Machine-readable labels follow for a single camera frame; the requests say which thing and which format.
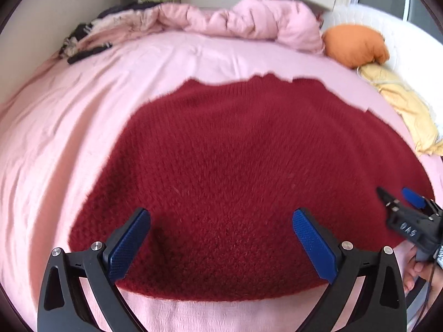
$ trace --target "orange pillow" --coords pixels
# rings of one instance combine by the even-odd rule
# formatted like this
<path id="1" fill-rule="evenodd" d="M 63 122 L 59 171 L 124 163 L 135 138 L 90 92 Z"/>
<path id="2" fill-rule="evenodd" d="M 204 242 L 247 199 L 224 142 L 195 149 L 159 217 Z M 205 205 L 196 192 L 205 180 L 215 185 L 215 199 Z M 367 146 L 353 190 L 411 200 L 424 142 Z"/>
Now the orange pillow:
<path id="1" fill-rule="evenodd" d="M 338 25 L 323 34 L 325 54 L 342 65 L 357 68 L 370 62 L 385 63 L 389 51 L 381 33 L 363 25 Z"/>

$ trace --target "blue gripper pad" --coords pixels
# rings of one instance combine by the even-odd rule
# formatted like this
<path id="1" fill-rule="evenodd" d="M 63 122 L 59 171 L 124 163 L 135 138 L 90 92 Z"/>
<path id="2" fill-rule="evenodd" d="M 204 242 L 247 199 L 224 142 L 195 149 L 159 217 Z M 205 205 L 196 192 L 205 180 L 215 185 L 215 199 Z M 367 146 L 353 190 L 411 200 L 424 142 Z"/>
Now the blue gripper pad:
<path id="1" fill-rule="evenodd" d="M 338 274 L 335 255 L 302 210 L 294 212 L 292 228 L 314 265 L 318 276 L 328 280 L 330 284 L 333 283 Z"/>
<path id="2" fill-rule="evenodd" d="M 426 207 L 426 201 L 425 199 L 420 196 L 419 194 L 415 193 L 409 188 L 403 188 L 402 189 L 403 197 L 407 202 L 409 202 L 412 206 L 415 208 L 425 208 Z"/>
<path id="3" fill-rule="evenodd" d="M 150 228 L 151 216 L 147 210 L 142 210 L 108 256 L 110 282 L 115 283 L 125 277 Z"/>

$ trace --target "black cable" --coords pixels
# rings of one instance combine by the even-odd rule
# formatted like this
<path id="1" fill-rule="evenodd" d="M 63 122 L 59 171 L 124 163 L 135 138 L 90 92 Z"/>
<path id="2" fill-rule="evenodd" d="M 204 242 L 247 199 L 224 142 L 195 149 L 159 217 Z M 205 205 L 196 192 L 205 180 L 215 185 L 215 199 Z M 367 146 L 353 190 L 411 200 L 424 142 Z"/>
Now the black cable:
<path id="1" fill-rule="evenodd" d="M 426 283 L 427 281 L 424 278 L 417 278 L 414 288 L 406 295 L 406 308 L 409 308 L 409 306 L 412 305 Z"/>
<path id="2" fill-rule="evenodd" d="M 423 316 L 424 310 L 426 309 L 427 302 L 429 301 L 429 294 L 431 293 L 432 278 L 434 277 L 434 272 L 436 270 L 436 267 L 437 267 L 437 258 L 434 259 L 434 263 L 432 265 L 431 275 L 429 277 L 429 284 L 427 285 L 426 298 L 424 299 L 423 308 L 421 309 L 420 315 L 418 316 L 417 321 L 415 322 L 414 327 L 411 331 L 413 331 L 417 327 L 418 323 L 420 322 Z"/>

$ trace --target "metal screw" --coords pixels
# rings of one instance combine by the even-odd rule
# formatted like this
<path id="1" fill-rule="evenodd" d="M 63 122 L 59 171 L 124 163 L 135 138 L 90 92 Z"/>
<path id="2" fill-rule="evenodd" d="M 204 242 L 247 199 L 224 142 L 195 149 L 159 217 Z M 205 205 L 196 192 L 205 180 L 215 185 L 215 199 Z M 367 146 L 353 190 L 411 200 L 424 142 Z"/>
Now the metal screw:
<path id="1" fill-rule="evenodd" d="M 60 247 L 54 248 L 52 250 L 52 252 L 51 252 L 51 255 L 53 255 L 54 257 L 58 256 L 59 254 L 61 254 L 61 248 Z"/>
<path id="2" fill-rule="evenodd" d="M 383 250 L 387 255 L 392 255 L 394 253 L 394 250 L 389 246 L 383 247 Z"/>
<path id="3" fill-rule="evenodd" d="M 354 248 L 354 245 L 353 245 L 351 242 L 349 242 L 349 241 L 343 241 L 343 242 L 342 242 L 342 247 L 343 247 L 345 250 L 350 251 L 351 249 Z"/>
<path id="4" fill-rule="evenodd" d="M 98 250 L 101 249 L 102 247 L 103 247 L 103 244 L 102 244 L 100 241 L 94 242 L 94 243 L 91 245 L 91 249 L 92 249 L 93 251 L 98 251 Z"/>

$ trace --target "finger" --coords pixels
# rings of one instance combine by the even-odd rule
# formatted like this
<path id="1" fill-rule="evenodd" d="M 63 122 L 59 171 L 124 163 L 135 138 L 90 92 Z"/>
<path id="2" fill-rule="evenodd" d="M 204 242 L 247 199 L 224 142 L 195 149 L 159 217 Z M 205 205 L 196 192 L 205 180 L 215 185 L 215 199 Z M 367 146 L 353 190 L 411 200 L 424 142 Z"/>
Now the finger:
<path id="1" fill-rule="evenodd" d="M 414 246 L 413 248 L 411 248 L 409 250 L 409 252 L 406 254 L 406 261 L 410 261 L 412 257 L 415 257 L 415 255 L 417 254 L 417 247 Z"/>
<path id="2" fill-rule="evenodd" d="M 417 262 L 416 265 L 414 266 L 414 271 L 420 273 L 421 271 L 423 271 L 423 268 L 424 264 L 422 262 Z"/>
<path id="3" fill-rule="evenodd" d="M 416 261 L 415 261 L 415 256 L 414 256 L 411 258 L 411 260 L 406 265 L 405 272 L 409 273 L 413 277 L 417 277 L 419 275 L 419 272 L 415 270 L 415 266 L 416 266 Z"/>
<path id="4" fill-rule="evenodd" d="M 406 288 L 407 291 L 411 291 L 414 288 L 414 285 L 414 277 L 410 273 L 405 272 L 403 276 L 403 287 Z"/>
<path id="5" fill-rule="evenodd" d="M 424 278 L 426 281 L 429 281 L 429 278 L 431 277 L 432 266 L 433 266 L 432 263 L 428 263 L 426 266 L 424 266 L 421 272 L 419 273 L 419 276 L 421 278 Z"/>
<path id="6" fill-rule="evenodd" d="M 432 287 L 435 287 L 438 293 L 443 289 L 443 269 L 440 266 L 436 266 L 432 277 Z"/>

